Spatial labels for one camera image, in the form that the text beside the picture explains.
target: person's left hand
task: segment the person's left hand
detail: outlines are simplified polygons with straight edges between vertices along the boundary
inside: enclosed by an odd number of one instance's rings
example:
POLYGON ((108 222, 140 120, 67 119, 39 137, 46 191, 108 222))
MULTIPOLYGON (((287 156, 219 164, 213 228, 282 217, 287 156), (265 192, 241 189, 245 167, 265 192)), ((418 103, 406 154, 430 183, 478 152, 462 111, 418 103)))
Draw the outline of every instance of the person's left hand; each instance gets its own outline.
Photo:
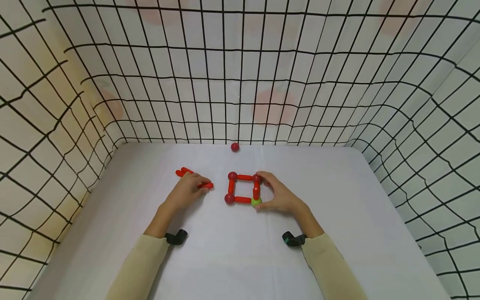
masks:
POLYGON ((208 193, 208 188, 197 188, 198 185, 209 183, 210 179, 200 176, 198 173, 186 173, 180 178, 177 185, 165 200, 175 210, 188 208, 195 200, 208 193))

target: hand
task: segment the hand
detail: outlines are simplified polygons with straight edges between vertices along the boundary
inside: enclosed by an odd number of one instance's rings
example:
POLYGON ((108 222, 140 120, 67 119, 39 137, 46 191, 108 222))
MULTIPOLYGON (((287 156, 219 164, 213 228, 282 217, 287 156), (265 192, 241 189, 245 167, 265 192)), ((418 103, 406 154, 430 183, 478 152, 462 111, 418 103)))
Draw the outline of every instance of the hand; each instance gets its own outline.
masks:
POLYGON ((315 238, 325 233, 308 205, 300 200, 299 197, 295 196, 275 175, 263 171, 257 172, 257 175, 268 182, 274 194, 272 200, 257 205, 255 207, 257 211, 272 208, 293 214, 301 231, 309 238, 315 238))
POLYGON ((165 200, 165 204, 171 205, 175 210, 188 208, 195 200, 208 193, 208 188, 197 188, 198 185, 209 183, 210 180, 197 173, 186 173, 165 200))
POLYGON ((276 209, 282 212, 298 214, 308 210, 308 206, 294 193, 292 193, 275 175, 270 172, 258 171, 256 173, 268 182, 273 189, 274 197, 271 201, 263 202, 255 207, 256 210, 276 209))

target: red ball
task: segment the red ball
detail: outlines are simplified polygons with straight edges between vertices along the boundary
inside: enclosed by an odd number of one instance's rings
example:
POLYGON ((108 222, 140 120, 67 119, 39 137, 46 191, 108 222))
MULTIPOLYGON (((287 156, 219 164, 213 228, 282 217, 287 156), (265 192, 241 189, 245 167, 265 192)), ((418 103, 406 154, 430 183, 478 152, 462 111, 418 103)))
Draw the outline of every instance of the red ball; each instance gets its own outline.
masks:
POLYGON ((252 180, 253 180, 253 182, 261 183, 262 182, 262 177, 255 174, 255 175, 252 176, 252 180))
POLYGON ((230 172, 230 173, 228 174, 228 179, 229 179, 229 180, 237 180, 237 173, 235 173, 235 172, 230 172))
POLYGON ((238 143, 233 143, 230 148, 232 149, 233 152, 237 152, 240 150, 240 145, 238 143))
POLYGON ((232 204, 235 202, 235 196, 233 194, 226 194, 225 195, 225 202, 227 204, 232 204))

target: white fabric backdrop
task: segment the white fabric backdrop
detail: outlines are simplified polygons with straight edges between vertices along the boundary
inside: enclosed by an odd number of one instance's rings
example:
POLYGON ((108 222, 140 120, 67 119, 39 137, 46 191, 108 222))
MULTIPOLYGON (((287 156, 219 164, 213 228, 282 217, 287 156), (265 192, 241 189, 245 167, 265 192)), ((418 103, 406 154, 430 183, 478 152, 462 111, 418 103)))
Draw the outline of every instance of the white fabric backdrop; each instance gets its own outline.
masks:
POLYGON ((449 294, 480 295, 479 12, 3 1, 0 295, 31 289, 121 144, 232 141, 361 150, 449 294))

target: green magnetic ball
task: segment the green magnetic ball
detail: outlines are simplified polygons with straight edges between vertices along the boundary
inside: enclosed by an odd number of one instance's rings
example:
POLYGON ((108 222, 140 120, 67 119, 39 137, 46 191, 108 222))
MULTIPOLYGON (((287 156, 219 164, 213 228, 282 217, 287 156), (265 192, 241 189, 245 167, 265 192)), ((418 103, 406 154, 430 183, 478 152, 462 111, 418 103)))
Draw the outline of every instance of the green magnetic ball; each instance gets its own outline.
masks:
POLYGON ((262 199, 261 198, 258 198, 258 200, 255 200, 252 198, 252 206, 255 207, 257 206, 258 204, 262 203, 262 199))

